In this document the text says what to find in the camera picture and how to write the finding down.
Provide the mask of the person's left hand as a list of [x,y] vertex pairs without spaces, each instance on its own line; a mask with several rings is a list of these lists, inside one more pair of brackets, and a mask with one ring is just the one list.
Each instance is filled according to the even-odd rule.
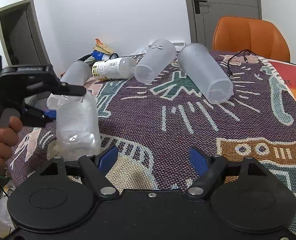
[[0,168],[5,167],[6,162],[12,156],[12,147],[18,141],[18,133],[22,129],[22,122],[19,118],[11,116],[9,119],[9,126],[6,128],[0,127]]

